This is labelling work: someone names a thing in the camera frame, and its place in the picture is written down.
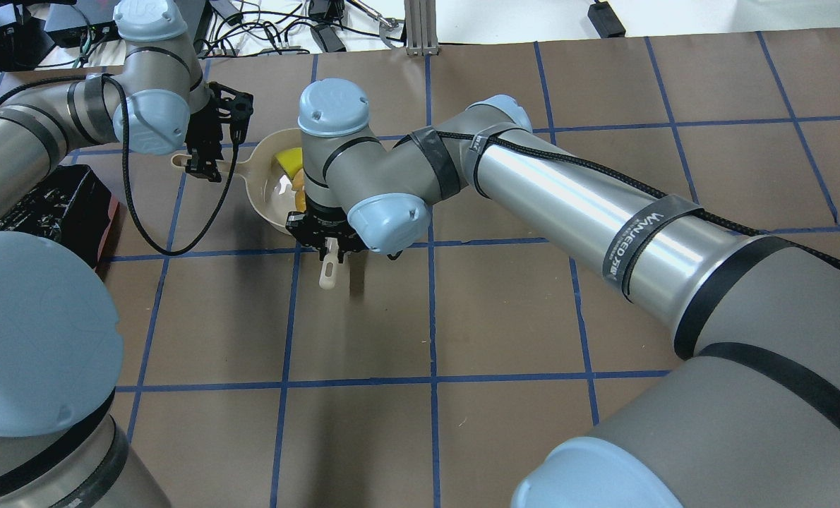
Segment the metal post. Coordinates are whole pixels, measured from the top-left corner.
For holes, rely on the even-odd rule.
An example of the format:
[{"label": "metal post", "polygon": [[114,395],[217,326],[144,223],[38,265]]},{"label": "metal post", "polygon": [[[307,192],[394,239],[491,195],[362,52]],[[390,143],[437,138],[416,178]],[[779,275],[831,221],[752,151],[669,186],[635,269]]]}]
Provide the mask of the metal post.
[{"label": "metal post", "polygon": [[404,29],[407,54],[439,54],[436,36],[436,0],[404,0]]}]

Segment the light blue joint cap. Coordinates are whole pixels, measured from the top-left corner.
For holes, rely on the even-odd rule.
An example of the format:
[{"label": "light blue joint cap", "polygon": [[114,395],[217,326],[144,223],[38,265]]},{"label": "light blue joint cap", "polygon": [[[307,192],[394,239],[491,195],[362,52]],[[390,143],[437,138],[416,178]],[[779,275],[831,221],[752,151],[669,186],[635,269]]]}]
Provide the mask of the light blue joint cap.
[{"label": "light blue joint cap", "polygon": [[100,407],[122,370],[118,320],[72,251],[0,231],[0,437],[59,432]]},{"label": "light blue joint cap", "polygon": [[[128,98],[129,147],[139,154],[168,155],[184,144],[191,108],[168,90],[141,90]],[[122,140],[122,105],[113,111],[113,130]]]},{"label": "light blue joint cap", "polygon": [[354,134],[369,125],[369,99],[341,78],[314,81],[301,93],[298,126],[317,138]]},{"label": "light blue joint cap", "polygon": [[649,467],[608,441],[575,437],[514,491],[511,508],[683,508]]},{"label": "light blue joint cap", "polygon": [[479,106],[481,104],[495,107],[495,109],[500,109],[502,113],[508,115],[508,118],[510,118],[512,122],[521,126],[521,128],[527,130],[527,132],[533,132],[533,124],[530,122],[529,115],[527,115],[526,110],[517,103],[517,100],[514,99],[514,97],[504,94],[496,95],[489,97],[486,100],[475,102],[467,108],[471,109],[471,107]]},{"label": "light blue joint cap", "polygon": [[396,254],[410,247],[429,228],[426,203],[404,193],[379,194],[362,200],[348,212],[348,222],[366,247]]},{"label": "light blue joint cap", "polygon": [[119,35],[131,42],[165,41],[188,32],[188,23],[172,0],[122,0],[113,9],[113,20]]}]

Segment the white floor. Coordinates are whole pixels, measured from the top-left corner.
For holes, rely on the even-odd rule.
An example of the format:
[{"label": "white floor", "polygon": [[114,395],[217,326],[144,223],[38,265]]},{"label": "white floor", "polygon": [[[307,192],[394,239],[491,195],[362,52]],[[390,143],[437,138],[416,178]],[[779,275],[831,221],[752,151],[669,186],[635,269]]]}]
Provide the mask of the white floor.
[{"label": "white floor", "polygon": [[[387,17],[404,17],[404,0],[365,0]],[[262,9],[290,11],[295,0],[253,0]],[[592,39],[598,35],[587,19],[591,0],[438,0],[437,32],[441,42],[507,43]],[[627,35],[682,35],[682,33],[747,32],[840,26],[840,0],[611,0]],[[345,25],[377,31],[364,13],[347,7]],[[45,8],[36,10],[46,17]],[[264,20],[277,16],[263,14]],[[292,43],[319,52],[306,27],[292,33]],[[384,49],[379,39],[343,32],[349,51]],[[243,36],[242,54],[257,52],[265,42]],[[58,64],[77,56],[55,49],[42,64]],[[112,42],[98,49],[91,66],[120,64],[124,49]]]}]

